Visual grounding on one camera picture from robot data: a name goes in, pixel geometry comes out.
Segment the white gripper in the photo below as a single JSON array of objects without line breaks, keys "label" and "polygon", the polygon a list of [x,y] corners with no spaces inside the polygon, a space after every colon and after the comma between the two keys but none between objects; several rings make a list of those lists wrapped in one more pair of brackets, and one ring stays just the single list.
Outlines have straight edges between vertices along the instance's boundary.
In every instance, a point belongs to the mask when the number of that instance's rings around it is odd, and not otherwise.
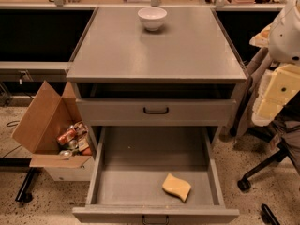
[{"label": "white gripper", "polygon": [[267,70],[256,98],[256,119],[273,120],[299,91],[299,66],[283,64],[274,71]]}]

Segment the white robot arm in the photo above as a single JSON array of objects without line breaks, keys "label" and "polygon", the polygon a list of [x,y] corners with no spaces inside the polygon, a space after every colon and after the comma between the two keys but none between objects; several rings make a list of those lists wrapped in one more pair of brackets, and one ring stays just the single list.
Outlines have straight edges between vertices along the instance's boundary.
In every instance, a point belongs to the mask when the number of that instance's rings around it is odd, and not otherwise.
[{"label": "white robot arm", "polygon": [[257,126],[273,121],[300,91],[300,0],[289,0],[270,25],[268,50],[279,67],[262,75],[252,108]]}]

